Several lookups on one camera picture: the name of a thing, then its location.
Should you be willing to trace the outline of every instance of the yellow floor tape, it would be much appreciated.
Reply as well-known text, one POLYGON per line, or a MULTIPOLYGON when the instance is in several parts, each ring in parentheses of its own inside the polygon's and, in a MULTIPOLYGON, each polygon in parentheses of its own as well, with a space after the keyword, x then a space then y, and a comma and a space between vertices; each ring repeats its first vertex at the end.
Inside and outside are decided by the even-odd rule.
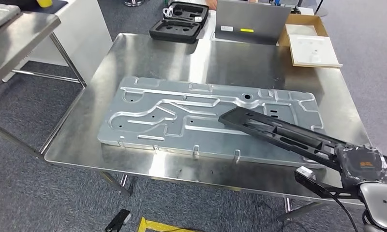
POLYGON ((175 226, 168 226, 155 221, 148 221, 144 217, 141 218, 141 223, 139 223, 138 232, 145 232, 146 229, 150 229, 158 232, 194 232, 186 229, 181 229, 175 226))

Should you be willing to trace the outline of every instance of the yellow object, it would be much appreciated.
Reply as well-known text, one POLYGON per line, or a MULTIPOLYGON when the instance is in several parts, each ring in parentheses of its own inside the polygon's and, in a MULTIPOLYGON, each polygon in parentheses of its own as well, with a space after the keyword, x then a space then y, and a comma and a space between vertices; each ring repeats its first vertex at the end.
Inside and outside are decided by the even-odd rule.
POLYGON ((253 29, 247 29, 247 28, 241 28, 240 31, 243 31, 243 32, 252 32, 252 33, 253 33, 253 29))
POLYGON ((52 6, 52 0, 37 0, 37 2, 43 8, 52 6))
POLYGON ((148 221, 144 217, 141 218, 141 222, 139 223, 138 232, 145 232, 145 230, 153 230, 158 232, 165 232, 165 231, 175 231, 175 232, 194 232, 186 229, 181 229, 179 227, 175 226, 168 226, 159 222, 155 221, 148 221))

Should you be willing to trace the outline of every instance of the open case lid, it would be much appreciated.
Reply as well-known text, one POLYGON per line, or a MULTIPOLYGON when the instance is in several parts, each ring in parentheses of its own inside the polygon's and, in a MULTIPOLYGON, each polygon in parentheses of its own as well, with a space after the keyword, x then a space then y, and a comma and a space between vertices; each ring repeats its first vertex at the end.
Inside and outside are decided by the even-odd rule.
POLYGON ((289 35, 293 66, 340 68, 332 42, 326 36, 289 35))

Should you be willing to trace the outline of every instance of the metal table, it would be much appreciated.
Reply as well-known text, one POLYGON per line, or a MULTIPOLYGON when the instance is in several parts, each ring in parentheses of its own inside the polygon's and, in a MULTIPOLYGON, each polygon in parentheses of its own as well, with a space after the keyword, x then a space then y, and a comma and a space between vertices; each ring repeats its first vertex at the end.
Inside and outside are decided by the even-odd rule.
MULTIPOLYGON (((338 69, 293 67, 287 47, 208 40, 182 44, 154 41, 147 35, 119 34, 51 144, 46 161, 97 170, 118 190, 121 184, 108 172, 316 202, 309 209, 330 202, 297 183, 294 167, 205 157, 194 160, 187 155, 101 144, 97 140, 100 124, 125 76, 311 92, 328 135, 358 145, 369 142, 338 69)), ((316 176, 341 186, 340 175, 334 170, 319 170, 316 176)), ((344 202, 361 205, 359 201, 344 202)))
MULTIPOLYGON (((80 83, 85 88, 81 74, 72 63, 67 52, 62 47, 58 38, 53 33, 53 30, 61 24, 60 19, 53 14, 43 13, 27 13, 23 12, 0 27, 0 82, 9 72, 22 73, 27 75, 34 75, 44 78, 57 79, 61 81, 69 81, 74 83, 80 83), (45 73, 29 72, 23 70, 14 70, 13 68, 19 64, 19 62, 27 57, 30 52, 47 36, 50 36, 52 42, 61 53, 68 66, 74 72, 76 78, 68 78, 62 76, 55 76, 45 73)), ((72 107, 70 107, 66 114, 63 116, 58 125, 54 128, 51 135, 46 140, 45 144, 37 150, 31 147, 29 144, 21 141, 19 138, 10 134, 8 131, 0 127, 0 135, 7 140, 19 145, 21 148, 28 151, 30 154, 37 158, 43 159, 45 150, 55 137, 57 131, 60 129, 65 118, 69 114, 72 107)))

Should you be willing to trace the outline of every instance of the yellow sticker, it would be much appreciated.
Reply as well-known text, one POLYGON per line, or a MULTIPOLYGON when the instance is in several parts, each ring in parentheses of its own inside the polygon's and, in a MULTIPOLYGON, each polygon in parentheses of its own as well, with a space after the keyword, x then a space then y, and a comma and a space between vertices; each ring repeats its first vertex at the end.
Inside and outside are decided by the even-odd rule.
POLYGON ((241 28, 240 31, 253 33, 253 29, 248 29, 248 28, 241 28))
POLYGON ((175 226, 168 226, 155 221, 148 221, 144 217, 142 217, 141 222, 139 223, 138 232, 145 232, 147 229, 158 231, 158 232, 165 232, 165 231, 194 232, 186 229, 181 229, 175 226))

